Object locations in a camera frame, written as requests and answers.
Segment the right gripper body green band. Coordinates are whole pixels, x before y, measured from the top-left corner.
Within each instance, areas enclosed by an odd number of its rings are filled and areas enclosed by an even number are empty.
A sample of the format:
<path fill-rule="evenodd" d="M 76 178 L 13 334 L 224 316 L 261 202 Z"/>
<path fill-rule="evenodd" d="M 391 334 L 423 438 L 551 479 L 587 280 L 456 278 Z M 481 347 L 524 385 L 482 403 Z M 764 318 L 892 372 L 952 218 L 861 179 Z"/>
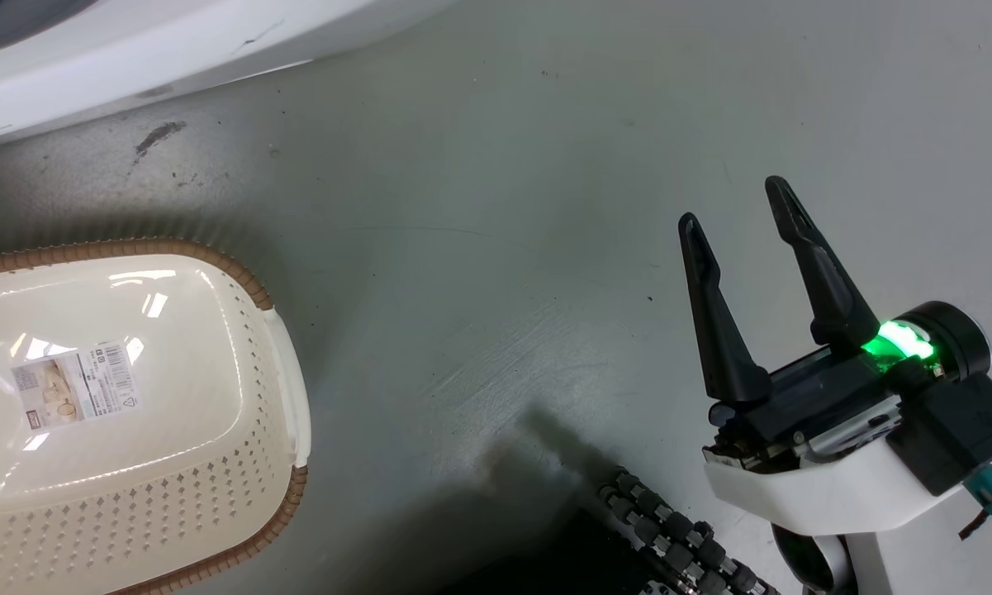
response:
<path fill-rule="evenodd" d="M 992 463 L 991 353 L 966 312 L 931 301 L 854 355 L 820 345 L 770 373 L 771 396 L 717 402 L 715 496 L 805 536 L 921 516 Z"/>

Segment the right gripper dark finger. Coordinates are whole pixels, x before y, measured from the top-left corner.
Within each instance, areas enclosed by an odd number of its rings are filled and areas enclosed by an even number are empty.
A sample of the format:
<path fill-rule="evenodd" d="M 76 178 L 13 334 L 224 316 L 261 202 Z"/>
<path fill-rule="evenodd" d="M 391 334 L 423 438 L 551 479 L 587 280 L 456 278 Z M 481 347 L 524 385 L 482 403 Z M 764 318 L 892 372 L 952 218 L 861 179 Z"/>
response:
<path fill-rule="evenodd" d="M 721 291 L 721 268 L 695 215 L 681 216 L 678 237 L 707 396 L 729 403 L 767 399 L 774 383 L 738 330 Z"/>
<path fill-rule="evenodd" d="M 833 353 L 858 353 L 876 338 L 880 321 L 789 181 L 772 174 L 765 179 L 764 189 L 776 229 L 794 251 L 808 294 L 813 313 L 810 335 L 816 344 L 831 347 Z"/>

